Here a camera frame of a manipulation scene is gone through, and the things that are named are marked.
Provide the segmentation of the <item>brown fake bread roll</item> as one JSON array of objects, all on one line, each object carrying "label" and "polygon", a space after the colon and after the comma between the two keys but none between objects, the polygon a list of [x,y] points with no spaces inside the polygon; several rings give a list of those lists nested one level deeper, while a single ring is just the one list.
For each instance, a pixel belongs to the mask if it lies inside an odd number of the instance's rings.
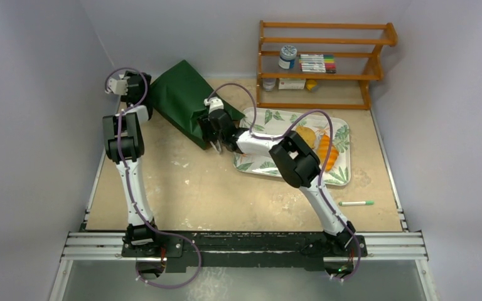
[{"label": "brown fake bread roll", "polygon": [[295,131],[301,136],[301,138],[307,143],[307,145],[311,149],[315,148],[315,142],[317,140],[317,136],[314,130],[310,129],[309,127],[298,125],[295,128]]}]

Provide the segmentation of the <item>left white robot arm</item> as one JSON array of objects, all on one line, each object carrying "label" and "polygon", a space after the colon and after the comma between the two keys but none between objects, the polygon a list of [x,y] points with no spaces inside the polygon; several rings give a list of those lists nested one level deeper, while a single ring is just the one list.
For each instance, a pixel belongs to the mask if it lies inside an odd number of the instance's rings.
[{"label": "left white robot arm", "polygon": [[141,125],[153,115],[153,109],[145,104],[149,82],[145,73],[133,68],[119,68],[110,73],[105,79],[105,92],[122,97],[126,108],[102,117],[102,129],[105,154],[115,164],[124,187],[128,222],[124,246],[155,256],[161,251],[162,239],[156,234],[142,176]]}]

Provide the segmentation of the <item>orange fake croissant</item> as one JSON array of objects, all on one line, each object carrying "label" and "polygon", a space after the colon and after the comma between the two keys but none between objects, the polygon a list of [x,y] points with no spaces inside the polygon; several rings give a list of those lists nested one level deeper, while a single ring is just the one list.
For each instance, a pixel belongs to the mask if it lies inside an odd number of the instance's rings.
[{"label": "orange fake croissant", "polygon": [[326,163],[324,165],[325,172],[330,172],[330,170],[332,170],[340,154],[333,144],[330,145],[330,138],[326,134],[320,137],[316,153],[319,157],[320,163]]}]

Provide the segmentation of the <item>metal tongs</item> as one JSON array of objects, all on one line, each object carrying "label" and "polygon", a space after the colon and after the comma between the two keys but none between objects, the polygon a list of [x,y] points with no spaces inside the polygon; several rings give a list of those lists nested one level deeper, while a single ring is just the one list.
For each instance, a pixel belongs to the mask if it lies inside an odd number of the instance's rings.
[{"label": "metal tongs", "polygon": [[212,147],[213,147],[219,154],[222,153],[222,147],[221,147],[221,144],[219,143],[219,141],[210,142],[210,144],[212,145]]}]

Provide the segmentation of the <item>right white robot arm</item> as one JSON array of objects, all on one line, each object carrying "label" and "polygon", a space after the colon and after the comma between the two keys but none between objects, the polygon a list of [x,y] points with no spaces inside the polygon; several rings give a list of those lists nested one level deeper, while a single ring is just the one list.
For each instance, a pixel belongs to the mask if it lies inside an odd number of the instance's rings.
[{"label": "right white robot arm", "polygon": [[298,188],[307,198],[323,227],[330,252],[342,255],[361,248],[356,231],[339,210],[323,183],[320,159],[301,136],[291,128],[282,135],[260,135],[238,127],[224,109],[217,109],[198,119],[203,138],[217,149],[270,157],[283,180]]}]

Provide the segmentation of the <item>green paper bag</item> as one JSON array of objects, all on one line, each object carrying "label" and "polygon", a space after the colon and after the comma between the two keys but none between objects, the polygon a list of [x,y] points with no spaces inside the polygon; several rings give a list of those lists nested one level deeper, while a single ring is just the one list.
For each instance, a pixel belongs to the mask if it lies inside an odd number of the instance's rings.
[{"label": "green paper bag", "polygon": [[[203,140],[198,118],[208,115],[208,109],[203,104],[204,99],[219,96],[187,61],[183,60],[171,67],[149,87],[155,111],[202,149],[211,145]],[[225,100],[223,102],[224,110],[234,121],[244,118],[241,111]]]}]

